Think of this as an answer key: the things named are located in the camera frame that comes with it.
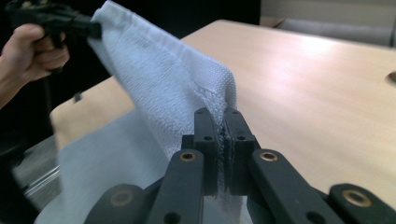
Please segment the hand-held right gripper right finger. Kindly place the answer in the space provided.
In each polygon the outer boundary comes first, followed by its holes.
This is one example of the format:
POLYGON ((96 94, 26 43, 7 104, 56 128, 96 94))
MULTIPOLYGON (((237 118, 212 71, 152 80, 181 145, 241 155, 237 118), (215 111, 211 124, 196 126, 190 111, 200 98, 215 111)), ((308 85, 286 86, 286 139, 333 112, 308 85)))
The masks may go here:
POLYGON ((234 196, 247 195, 252 179, 249 161, 252 152, 260 145, 243 115, 236 109, 226 109, 223 133, 225 188, 234 196))

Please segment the light blue towel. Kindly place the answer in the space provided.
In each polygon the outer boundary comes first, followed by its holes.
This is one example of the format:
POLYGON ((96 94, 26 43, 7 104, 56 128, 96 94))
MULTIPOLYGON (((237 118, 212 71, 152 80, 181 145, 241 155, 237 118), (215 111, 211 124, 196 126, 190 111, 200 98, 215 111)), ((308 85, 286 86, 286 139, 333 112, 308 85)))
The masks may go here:
POLYGON ((196 110, 205 107, 221 122, 224 110, 236 106, 233 74, 223 64, 113 1, 92 18, 103 35, 89 44, 134 110, 61 149, 62 192, 34 224, 83 224, 106 190, 146 188, 193 133, 196 110))

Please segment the metal floor rail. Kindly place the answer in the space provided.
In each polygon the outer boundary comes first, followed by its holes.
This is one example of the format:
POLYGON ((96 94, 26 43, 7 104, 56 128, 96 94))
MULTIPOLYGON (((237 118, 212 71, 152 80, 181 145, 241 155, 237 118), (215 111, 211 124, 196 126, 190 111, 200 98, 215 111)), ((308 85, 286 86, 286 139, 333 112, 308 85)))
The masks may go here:
POLYGON ((60 194, 57 146, 53 136, 24 152, 13 169, 23 195, 38 211, 60 194))

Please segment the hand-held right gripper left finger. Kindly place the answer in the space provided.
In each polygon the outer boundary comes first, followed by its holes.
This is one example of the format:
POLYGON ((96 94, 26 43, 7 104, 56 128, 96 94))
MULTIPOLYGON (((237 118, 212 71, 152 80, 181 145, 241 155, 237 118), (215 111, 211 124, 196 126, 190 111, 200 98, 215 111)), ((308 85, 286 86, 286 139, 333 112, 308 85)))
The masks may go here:
POLYGON ((206 107, 194 112, 194 133, 182 136, 182 149, 195 149, 204 155, 205 196, 218 192, 218 139, 215 121, 206 107))

